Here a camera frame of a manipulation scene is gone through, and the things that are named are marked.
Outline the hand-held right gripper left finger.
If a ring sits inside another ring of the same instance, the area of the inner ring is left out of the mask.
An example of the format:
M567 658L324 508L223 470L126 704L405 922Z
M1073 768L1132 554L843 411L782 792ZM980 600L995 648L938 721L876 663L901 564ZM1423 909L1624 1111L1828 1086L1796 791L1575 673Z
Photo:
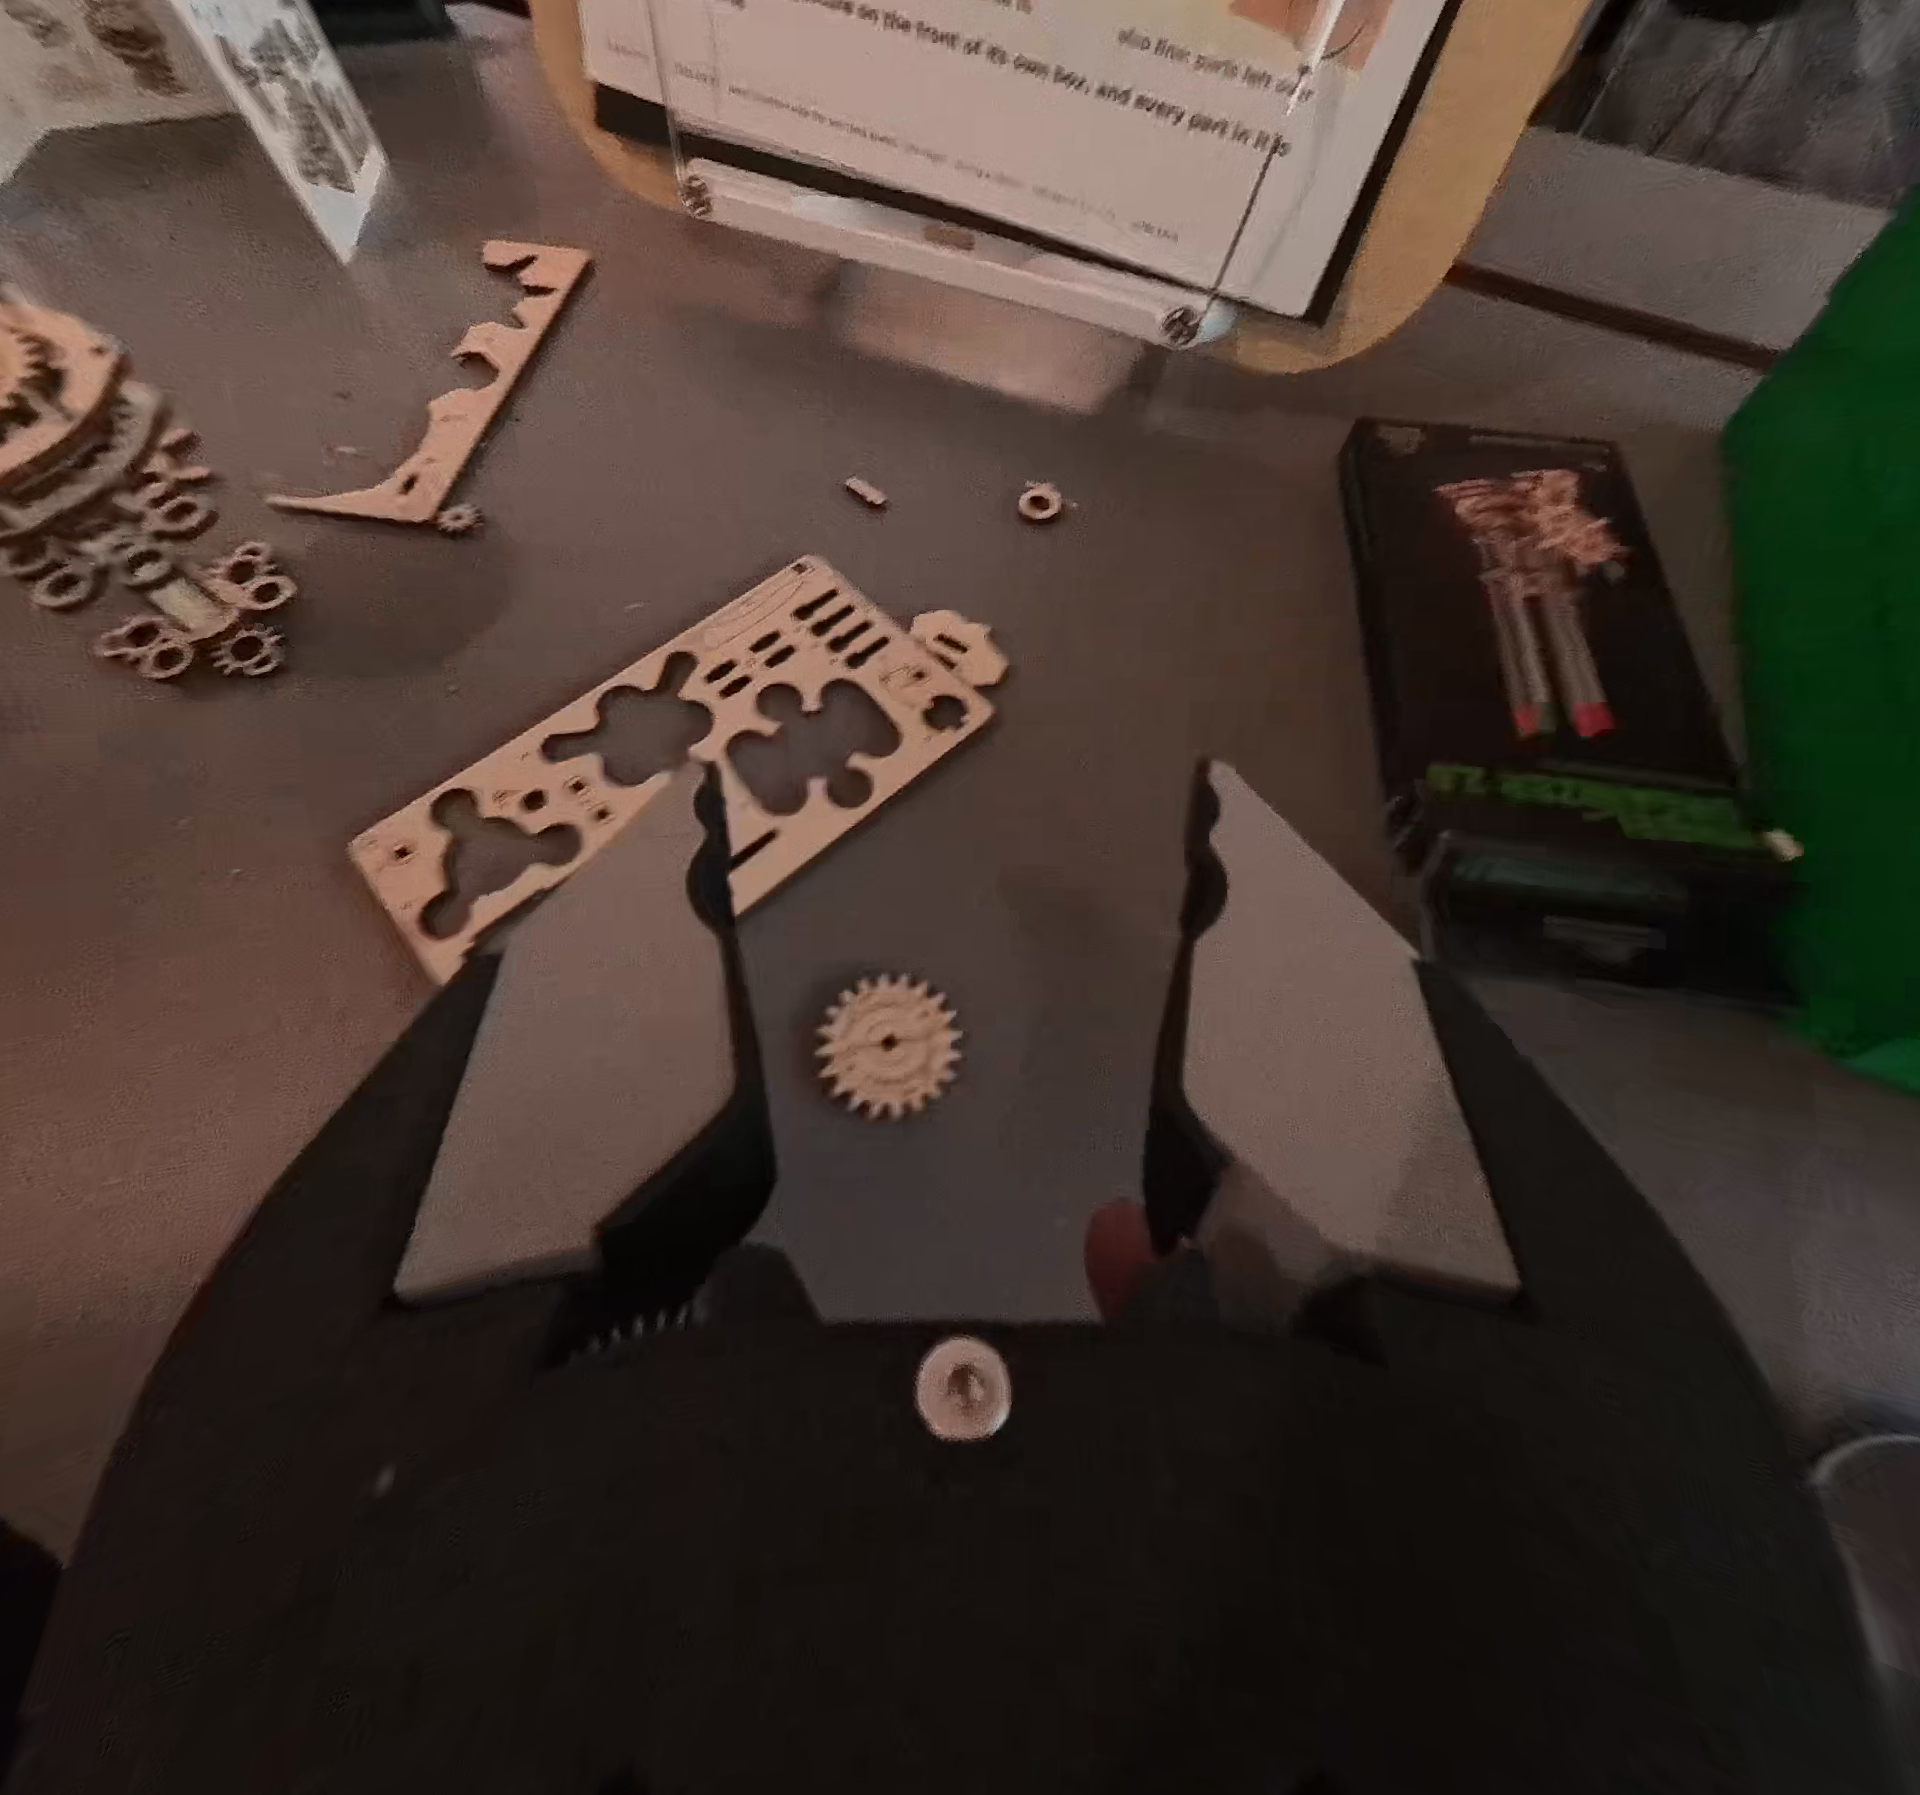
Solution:
M703 1327L751 1237L775 1126L737 941L718 774L687 762L470 958L490 999L394 1298L558 1287L561 1327Z

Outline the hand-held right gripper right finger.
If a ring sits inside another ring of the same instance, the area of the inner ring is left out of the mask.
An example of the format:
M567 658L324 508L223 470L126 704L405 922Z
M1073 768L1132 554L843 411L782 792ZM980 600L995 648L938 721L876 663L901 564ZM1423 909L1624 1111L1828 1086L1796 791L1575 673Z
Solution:
M1229 1319L1353 1278L1502 1305L1521 1274L1438 1040L1420 953L1225 759L1193 771L1150 1074L1155 1243Z

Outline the wooden cogwheel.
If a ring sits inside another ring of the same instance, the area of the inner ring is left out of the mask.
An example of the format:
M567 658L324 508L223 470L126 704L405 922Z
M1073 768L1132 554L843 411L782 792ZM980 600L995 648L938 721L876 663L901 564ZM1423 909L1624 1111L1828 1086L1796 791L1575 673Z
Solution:
M842 989L815 1032L818 1079L867 1122L903 1122L938 1104L959 1062L964 1029L949 995L898 973Z

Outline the wooden sheet with cutouts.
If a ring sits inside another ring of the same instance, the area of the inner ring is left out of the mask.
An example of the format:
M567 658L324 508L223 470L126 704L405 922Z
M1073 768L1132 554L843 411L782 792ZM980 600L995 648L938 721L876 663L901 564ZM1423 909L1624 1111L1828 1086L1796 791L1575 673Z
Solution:
M748 749L849 695L888 728L883 749L849 749L803 774L786 804L766 803L743 771ZM992 713L910 625L803 554L357 833L350 861L445 983L490 931L611 847L684 762L701 762L724 791L743 915L977 740Z

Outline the wooden gear model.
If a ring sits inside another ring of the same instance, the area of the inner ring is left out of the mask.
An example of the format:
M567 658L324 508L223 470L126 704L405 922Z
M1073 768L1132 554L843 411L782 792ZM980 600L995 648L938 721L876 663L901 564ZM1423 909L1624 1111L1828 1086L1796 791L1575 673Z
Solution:
M198 428L86 318L4 287L4 581L96 618L90 654L147 682L269 679L302 594L263 539L216 548Z

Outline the assembly booklet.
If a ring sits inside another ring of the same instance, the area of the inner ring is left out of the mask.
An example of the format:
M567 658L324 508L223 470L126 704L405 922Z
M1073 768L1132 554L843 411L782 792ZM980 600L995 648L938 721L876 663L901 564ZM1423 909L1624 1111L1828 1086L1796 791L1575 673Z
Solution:
M60 129L232 108L350 262L388 154L306 0L4 0L4 174Z

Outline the black model kit box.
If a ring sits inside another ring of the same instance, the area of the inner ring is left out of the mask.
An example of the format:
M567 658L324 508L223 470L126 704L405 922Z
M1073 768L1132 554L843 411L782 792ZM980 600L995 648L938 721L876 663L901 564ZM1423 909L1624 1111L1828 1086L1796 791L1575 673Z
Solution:
M1362 418L1339 503L1427 953L1788 1010L1788 864L1618 451Z

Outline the small notched wooden part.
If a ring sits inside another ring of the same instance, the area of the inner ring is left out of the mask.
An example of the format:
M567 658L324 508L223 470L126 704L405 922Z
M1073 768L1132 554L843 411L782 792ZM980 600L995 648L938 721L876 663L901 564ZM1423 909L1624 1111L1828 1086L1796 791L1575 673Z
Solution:
M953 607L915 613L910 633L933 658L974 691L1000 685L1010 670L992 628Z

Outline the green plastic bin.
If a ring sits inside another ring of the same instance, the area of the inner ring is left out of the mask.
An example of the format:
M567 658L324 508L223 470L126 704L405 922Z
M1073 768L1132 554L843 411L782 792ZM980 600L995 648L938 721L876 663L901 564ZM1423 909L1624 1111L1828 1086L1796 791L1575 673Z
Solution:
M1916 1090L1916 194L1721 437L1749 798L1808 1038Z

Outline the white page holder bar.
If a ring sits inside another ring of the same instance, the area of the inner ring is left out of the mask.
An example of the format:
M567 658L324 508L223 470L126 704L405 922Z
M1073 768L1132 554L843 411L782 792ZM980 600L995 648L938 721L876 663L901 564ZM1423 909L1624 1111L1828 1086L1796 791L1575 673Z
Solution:
M1201 288L1019 244L991 230L919 217L898 206L836 196L712 159L687 165L676 174L676 194L693 217L734 233L1019 305L1147 345L1210 345L1237 329L1237 306Z

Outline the wooden document stand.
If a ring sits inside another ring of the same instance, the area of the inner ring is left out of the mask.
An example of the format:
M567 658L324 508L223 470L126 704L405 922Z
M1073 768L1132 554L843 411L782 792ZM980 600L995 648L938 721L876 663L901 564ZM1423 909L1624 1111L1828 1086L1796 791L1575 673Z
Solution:
M1096 272L1083 256L1064 256L1061 272L1041 272L1037 250L1006 244L1006 254L991 254L985 230L970 250L941 247L928 236L925 217L888 203L871 206L871 217L803 217L807 191L779 175L701 162L681 171L666 144L637 144L597 124L578 0L529 4L540 65L563 121L618 191L660 212L1108 326L1158 348L1174 348L1171 318L1199 311L1183 288ZM1220 326L1199 323L1187 345L1244 373L1292 375L1344 363L1393 336L1465 269L1469 236L1568 57L1585 5L1588 0L1460 0L1331 318L1314 326L1244 311Z

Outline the curved wooden frame offcut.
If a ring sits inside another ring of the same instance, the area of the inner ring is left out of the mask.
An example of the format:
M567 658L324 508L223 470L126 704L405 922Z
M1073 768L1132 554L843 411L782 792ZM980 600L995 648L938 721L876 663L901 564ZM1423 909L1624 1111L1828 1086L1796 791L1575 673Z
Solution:
M473 378L426 403L418 443L378 482L347 493L272 493L272 510L432 531L432 513L454 503L454 490L593 269L582 247L521 239L487 239L479 262L506 281L512 294L500 317L473 318L451 348L451 360Z

